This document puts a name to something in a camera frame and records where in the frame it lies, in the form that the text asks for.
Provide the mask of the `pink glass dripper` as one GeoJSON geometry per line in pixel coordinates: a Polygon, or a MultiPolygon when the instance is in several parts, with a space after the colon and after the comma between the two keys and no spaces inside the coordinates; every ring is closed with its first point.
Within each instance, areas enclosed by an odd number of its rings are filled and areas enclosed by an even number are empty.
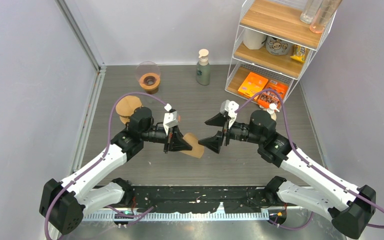
{"type": "Polygon", "coordinates": [[[152,61],[144,61],[135,68],[135,76],[138,81],[142,75],[147,73],[155,73],[161,76],[160,67],[152,61]]]}

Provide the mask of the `small wooden ring holder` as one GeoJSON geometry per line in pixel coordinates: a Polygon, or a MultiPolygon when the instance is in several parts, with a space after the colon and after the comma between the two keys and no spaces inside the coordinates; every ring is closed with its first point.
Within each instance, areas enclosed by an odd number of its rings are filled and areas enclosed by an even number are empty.
{"type": "Polygon", "coordinates": [[[146,92],[152,92],[159,89],[161,79],[158,74],[150,72],[143,74],[138,82],[143,90],[146,92]]]}

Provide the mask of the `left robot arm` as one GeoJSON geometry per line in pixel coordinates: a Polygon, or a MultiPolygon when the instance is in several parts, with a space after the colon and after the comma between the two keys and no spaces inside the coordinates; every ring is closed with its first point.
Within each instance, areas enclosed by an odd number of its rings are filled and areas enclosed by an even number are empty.
{"type": "Polygon", "coordinates": [[[152,111],[137,107],[126,116],[125,129],[107,142],[105,149],[77,172],[44,184],[39,213],[45,218],[44,230],[50,239],[52,225],[62,235],[71,233],[84,216],[107,205],[118,203],[128,207],[133,202],[131,187],[118,178],[97,191],[93,190],[104,177],[131,160],[144,148],[145,142],[163,144],[163,151],[191,151],[198,140],[191,133],[182,134],[178,112],[169,108],[162,126],[154,123],[152,111]]]}

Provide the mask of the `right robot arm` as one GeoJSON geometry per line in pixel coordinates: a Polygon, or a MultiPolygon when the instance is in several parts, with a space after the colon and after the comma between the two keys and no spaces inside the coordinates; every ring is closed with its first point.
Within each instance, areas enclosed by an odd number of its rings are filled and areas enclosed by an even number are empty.
{"type": "Polygon", "coordinates": [[[199,140],[200,145],[218,154],[221,146],[231,140],[257,144],[257,153],[263,160],[294,174],[313,188],[299,187],[275,176],[265,192],[271,205],[284,202],[304,207],[331,221],[340,233],[355,240],[368,226],[376,211],[369,204],[376,202],[376,191],[369,185],[358,187],[321,167],[276,131],[277,123],[266,111],[255,110],[249,123],[233,122],[227,113],[218,113],[205,124],[222,130],[199,140]]]}

